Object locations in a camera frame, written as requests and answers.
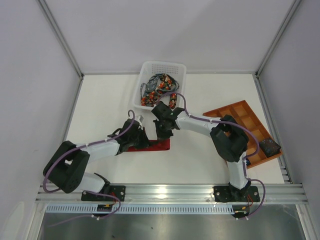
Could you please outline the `red necktie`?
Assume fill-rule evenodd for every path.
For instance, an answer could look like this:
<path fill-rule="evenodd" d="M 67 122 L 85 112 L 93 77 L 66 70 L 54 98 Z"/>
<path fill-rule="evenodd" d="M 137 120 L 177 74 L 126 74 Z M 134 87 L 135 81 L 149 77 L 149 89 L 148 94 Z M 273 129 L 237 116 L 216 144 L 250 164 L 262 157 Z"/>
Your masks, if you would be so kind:
<path fill-rule="evenodd" d="M 157 152 L 157 151 L 168 151 L 171 148 L 171 140 L 165 139 L 161 141 L 151 140 L 151 146 L 145 148 L 136 148 L 131 146 L 128 148 L 127 152 Z"/>

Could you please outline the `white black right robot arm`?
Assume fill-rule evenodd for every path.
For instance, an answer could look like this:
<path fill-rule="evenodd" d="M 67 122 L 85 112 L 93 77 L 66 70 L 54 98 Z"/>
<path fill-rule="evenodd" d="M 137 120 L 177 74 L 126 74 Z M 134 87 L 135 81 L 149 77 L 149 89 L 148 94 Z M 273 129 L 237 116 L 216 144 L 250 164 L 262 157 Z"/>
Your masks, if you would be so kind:
<path fill-rule="evenodd" d="M 151 112 L 156 117 L 154 124 L 159 139 L 169 139 L 173 130 L 188 130 L 210 137 L 218 155 L 227 163 L 231 198 L 240 201 L 247 196 L 251 186 L 246 166 L 249 138 L 233 117 L 196 116 L 181 107 L 171 109 L 162 101 Z"/>

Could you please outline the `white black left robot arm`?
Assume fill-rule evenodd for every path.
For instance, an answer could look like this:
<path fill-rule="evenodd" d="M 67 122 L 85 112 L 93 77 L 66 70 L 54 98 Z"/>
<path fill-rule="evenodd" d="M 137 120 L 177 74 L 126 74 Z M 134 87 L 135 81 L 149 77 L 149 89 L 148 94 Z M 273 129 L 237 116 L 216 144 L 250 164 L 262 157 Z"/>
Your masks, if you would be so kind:
<path fill-rule="evenodd" d="M 109 182 L 97 173 L 86 172 L 91 162 L 126 152 L 130 147 L 145 147 L 148 138 L 142 125 L 143 116 L 127 119 L 122 128 L 103 140 L 76 145 L 64 141 L 43 170 L 42 188 L 46 193 L 59 190 L 99 193 Z"/>

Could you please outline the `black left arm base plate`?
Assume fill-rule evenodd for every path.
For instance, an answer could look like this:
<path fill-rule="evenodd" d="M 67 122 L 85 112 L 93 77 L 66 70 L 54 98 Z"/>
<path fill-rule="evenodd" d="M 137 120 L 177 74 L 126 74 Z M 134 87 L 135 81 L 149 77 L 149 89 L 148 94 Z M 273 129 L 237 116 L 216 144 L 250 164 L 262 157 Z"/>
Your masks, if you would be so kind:
<path fill-rule="evenodd" d="M 121 202 L 125 200 L 126 186 L 125 185 L 107 185 L 99 192 L 85 190 L 81 194 L 81 201 L 84 202 L 112 202 L 114 197 Z"/>

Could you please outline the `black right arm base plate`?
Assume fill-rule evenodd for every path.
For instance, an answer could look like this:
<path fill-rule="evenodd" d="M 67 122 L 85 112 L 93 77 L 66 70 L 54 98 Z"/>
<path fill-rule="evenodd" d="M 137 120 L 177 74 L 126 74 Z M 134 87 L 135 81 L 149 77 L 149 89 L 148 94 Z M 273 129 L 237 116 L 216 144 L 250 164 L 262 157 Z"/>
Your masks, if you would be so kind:
<path fill-rule="evenodd" d="M 261 200 L 256 186 L 245 187 L 239 190 L 231 185 L 219 185 L 213 187 L 214 200 L 219 203 L 245 203 L 247 201 L 257 203 Z"/>

